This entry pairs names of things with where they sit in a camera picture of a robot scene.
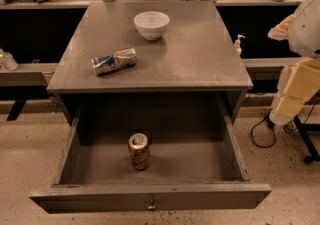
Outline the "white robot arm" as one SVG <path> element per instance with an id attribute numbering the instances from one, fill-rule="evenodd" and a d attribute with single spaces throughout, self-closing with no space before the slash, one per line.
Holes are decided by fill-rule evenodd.
<path id="1" fill-rule="evenodd" d="M 274 124 L 285 125 L 320 90 L 320 0 L 304 0 L 268 37 L 287 40 L 290 50 L 301 56 L 282 69 L 269 114 Z"/>

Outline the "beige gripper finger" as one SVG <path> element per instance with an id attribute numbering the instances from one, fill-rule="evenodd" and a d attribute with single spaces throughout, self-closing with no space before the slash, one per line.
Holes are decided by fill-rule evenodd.
<path id="1" fill-rule="evenodd" d="M 293 15 L 287 16 L 279 24 L 271 28 L 267 36 L 270 39 L 277 40 L 277 41 L 288 40 L 289 28 L 290 28 L 292 19 L 293 19 Z"/>
<path id="2" fill-rule="evenodd" d="M 320 59 L 301 58 L 293 66 L 286 65 L 277 89 L 269 118 L 276 125 L 285 125 L 320 90 Z"/>

